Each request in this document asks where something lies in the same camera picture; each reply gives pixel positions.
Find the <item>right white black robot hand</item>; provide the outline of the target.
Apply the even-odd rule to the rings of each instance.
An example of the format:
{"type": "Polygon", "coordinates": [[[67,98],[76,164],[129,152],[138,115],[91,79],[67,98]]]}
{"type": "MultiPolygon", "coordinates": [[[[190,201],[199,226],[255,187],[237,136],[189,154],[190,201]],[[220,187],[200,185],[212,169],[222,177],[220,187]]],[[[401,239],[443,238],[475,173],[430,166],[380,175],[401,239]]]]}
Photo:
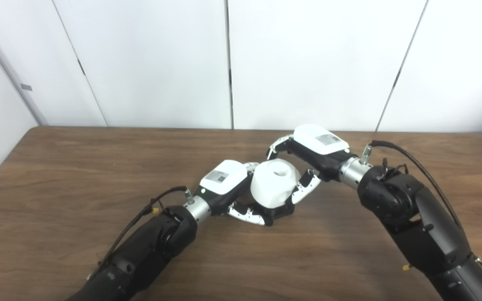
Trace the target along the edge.
{"type": "Polygon", "coordinates": [[[280,152],[292,154],[310,165],[287,197],[287,205],[298,204],[322,181],[343,182],[346,167],[358,158],[346,141],[315,124],[298,126],[292,135],[277,139],[269,146],[267,160],[277,158],[280,152]]]}

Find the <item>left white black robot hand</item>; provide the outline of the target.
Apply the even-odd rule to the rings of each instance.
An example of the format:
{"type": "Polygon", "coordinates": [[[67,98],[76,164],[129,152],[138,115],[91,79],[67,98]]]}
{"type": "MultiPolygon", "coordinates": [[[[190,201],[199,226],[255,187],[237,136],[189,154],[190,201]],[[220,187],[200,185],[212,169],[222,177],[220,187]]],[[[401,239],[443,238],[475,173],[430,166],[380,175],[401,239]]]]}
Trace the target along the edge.
{"type": "Polygon", "coordinates": [[[273,221],[256,212],[255,207],[237,202],[249,190],[258,165],[257,162],[224,160],[203,177],[194,196],[185,204],[196,223],[201,224],[207,217],[228,214],[248,223],[272,226],[273,221]]]}

